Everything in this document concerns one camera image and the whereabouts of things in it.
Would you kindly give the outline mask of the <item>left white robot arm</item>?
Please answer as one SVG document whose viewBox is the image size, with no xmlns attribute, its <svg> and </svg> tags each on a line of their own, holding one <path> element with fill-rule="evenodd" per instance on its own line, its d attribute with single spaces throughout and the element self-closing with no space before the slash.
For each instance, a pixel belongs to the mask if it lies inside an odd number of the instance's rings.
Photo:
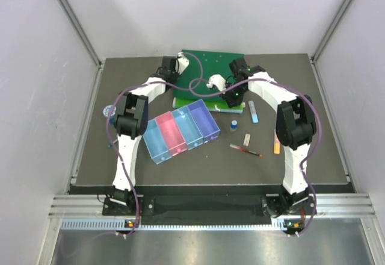
<svg viewBox="0 0 385 265">
<path fill-rule="evenodd" d="M 139 199 L 135 189 L 135 166 L 138 146 L 147 129 L 149 104 L 174 87 L 188 65 L 189 60 L 181 52 L 176 56 L 164 57 L 160 67 L 144 83 L 124 89 L 112 104 L 106 120 L 106 134 L 108 139 L 112 140 L 109 120 L 114 118 L 118 144 L 112 144 L 117 155 L 112 185 L 123 193 L 115 202 L 115 207 L 122 214 L 134 212 L 136 217 L 140 216 Z"/>
</svg>

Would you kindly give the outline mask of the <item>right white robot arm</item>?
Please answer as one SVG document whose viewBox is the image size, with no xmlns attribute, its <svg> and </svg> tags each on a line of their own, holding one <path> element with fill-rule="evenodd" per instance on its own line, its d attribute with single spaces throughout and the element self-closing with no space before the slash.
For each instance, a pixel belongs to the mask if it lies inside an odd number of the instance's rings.
<svg viewBox="0 0 385 265">
<path fill-rule="evenodd" d="M 277 83 L 262 67 L 248 66 L 244 58 L 233 60 L 229 67 L 235 82 L 225 80 L 220 88 L 225 90 L 221 97 L 230 107 L 238 105 L 246 92 L 253 92 L 276 112 L 275 131 L 285 152 L 285 175 L 283 192 L 266 203 L 266 210 L 273 217 L 295 214 L 309 197 L 304 176 L 305 158 L 316 133 L 315 115 L 309 106 L 312 101 Z"/>
</svg>

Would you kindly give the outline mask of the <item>pink plastic tray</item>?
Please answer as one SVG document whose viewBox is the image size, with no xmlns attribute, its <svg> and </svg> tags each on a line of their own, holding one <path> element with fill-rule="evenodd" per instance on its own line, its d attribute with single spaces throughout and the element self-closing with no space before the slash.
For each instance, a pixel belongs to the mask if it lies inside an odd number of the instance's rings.
<svg viewBox="0 0 385 265">
<path fill-rule="evenodd" d="M 155 118 L 172 156 L 186 151 L 187 143 L 170 111 Z"/>
</svg>

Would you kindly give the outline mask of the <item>light blue tray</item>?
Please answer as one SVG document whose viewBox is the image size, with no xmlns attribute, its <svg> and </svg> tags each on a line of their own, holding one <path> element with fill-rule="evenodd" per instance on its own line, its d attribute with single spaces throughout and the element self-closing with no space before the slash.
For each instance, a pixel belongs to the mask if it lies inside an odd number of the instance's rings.
<svg viewBox="0 0 385 265">
<path fill-rule="evenodd" d="M 172 157 L 155 119 L 148 122 L 143 139 L 155 164 L 163 163 Z"/>
<path fill-rule="evenodd" d="M 203 144 L 203 134 L 199 130 L 190 110 L 187 106 L 173 110 L 172 115 L 184 137 L 188 150 L 197 148 Z"/>
</svg>

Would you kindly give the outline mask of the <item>purple plastic tray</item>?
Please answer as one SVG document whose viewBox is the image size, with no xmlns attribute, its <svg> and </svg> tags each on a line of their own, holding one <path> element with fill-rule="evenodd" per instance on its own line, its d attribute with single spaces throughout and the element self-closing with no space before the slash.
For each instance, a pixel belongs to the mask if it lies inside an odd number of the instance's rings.
<svg viewBox="0 0 385 265">
<path fill-rule="evenodd" d="M 216 139 L 220 135 L 220 128 L 202 99 L 187 105 L 205 143 Z"/>
</svg>

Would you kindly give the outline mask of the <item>dark green binder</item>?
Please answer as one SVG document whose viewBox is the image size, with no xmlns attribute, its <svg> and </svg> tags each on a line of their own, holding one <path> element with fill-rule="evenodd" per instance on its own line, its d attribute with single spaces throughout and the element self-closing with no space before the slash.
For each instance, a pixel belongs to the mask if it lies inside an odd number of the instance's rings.
<svg viewBox="0 0 385 265">
<path fill-rule="evenodd" d="M 189 65 L 184 70 L 176 85 L 181 88 L 188 89 L 189 83 L 194 78 L 203 78 L 209 80 L 212 75 L 219 74 L 224 79 L 232 75 L 229 64 L 237 58 L 244 58 L 244 54 L 240 53 L 228 53 L 228 52 L 213 52 L 213 51 L 195 51 L 190 49 L 182 50 L 184 56 L 189 59 Z M 203 68 L 203 74 L 201 74 L 200 65 L 198 61 L 191 55 L 194 54 L 201 62 Z M 207 88 L 205 82 L 194 88 L 194 91 L 198 94 L 208 95 L 216 92 L 217 90 L 210 90 Z M 190 91 L 181 91 L 174 89 L 173 96 L 181 99 L 199 99 L 199 97 L 193 95 Z M 205 98 L 207 101 L 219 101 L 224 102 L 219 96 Z"/>
</svg>

